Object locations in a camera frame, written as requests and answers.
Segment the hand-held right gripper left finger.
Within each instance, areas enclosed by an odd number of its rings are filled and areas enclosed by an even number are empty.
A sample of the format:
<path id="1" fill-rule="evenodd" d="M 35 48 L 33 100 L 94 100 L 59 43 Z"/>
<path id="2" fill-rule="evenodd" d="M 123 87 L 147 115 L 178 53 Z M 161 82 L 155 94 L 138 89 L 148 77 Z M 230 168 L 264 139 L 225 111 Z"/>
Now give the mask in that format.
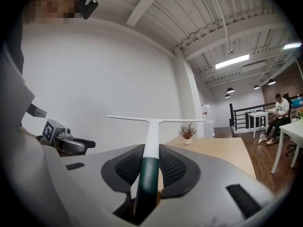
<path id="1" fill-rule="evenodd" d="M 144 144 L 139 145 L 102 166 L 101 176 L 113 191 L 130 193 L 141 170 L 144 147 Z"/>

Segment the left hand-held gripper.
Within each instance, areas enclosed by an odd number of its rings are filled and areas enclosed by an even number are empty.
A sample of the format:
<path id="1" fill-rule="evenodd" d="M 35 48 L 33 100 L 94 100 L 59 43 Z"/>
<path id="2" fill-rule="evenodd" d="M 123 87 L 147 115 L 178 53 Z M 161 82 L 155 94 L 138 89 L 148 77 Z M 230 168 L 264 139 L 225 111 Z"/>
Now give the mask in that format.
<path id="1" fill-rule="evenodd" d="M 51 119 L 46 121 L 42 136 L 60 154 L 84 154 L 86 148 L 96 146 L 96 143 L 92 140 L 74 138 L 69 128 Z"/>

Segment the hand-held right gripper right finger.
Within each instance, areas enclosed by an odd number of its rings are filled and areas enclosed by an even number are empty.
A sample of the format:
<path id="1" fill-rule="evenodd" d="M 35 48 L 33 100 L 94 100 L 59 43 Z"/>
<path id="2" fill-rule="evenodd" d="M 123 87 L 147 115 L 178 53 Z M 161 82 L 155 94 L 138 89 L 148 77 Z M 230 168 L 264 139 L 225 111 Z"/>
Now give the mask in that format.
<path id="1" fill-rule="evenodd" d="M 162 198 L 186 195 L 195 187 L 201 176 L 196 162 L 162 144 L 159 168 L 163 178 Z"/>

